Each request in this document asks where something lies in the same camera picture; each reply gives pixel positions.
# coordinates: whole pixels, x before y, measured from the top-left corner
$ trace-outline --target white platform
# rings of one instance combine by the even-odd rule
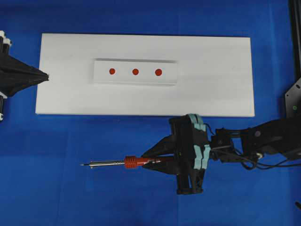
[[[95,84],[98,59],[176,62],[173,86]],[[38,114],[254,116],[249,38],[43,34]]]

